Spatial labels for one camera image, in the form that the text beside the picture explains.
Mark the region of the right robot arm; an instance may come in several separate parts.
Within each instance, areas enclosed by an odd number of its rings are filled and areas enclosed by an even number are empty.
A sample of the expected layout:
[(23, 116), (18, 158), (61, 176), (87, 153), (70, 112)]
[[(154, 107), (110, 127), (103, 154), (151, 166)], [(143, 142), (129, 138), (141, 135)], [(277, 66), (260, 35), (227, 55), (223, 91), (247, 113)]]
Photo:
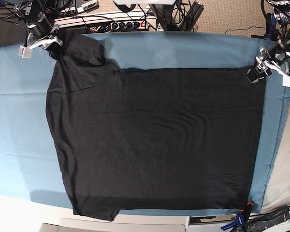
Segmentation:
[(16, 4), (14, 9), (16, 15), (25, 21), (28, 30), (18, 55), (22, 58), (31, 58), (33, 49), (40, 47), (48, 51), (51, 58), (61, 60), (63, 41), (58, 37), (59, 26), (51, 25), (46, 17), (45, 2), (28, 0)]

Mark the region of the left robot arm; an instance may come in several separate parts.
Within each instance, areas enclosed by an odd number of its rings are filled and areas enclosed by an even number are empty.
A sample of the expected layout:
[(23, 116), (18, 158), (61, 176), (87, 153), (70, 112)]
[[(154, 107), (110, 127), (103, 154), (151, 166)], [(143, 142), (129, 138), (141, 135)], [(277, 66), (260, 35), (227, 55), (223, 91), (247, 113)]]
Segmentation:
[[(280, 29), (266, 16), (265, 3), (272, 7), (274, 19)], [(290, 0), (262, 0), (261, 11), (266, 24), (277, 35), (277, 41), (269, 49), (260, 47), (260, 54), (255, 57), (254, 66), (247, 72), (246, 79), (250, 83), (256, 83), (276, 71), (282, 76), (282, 86), (290, 87)]]

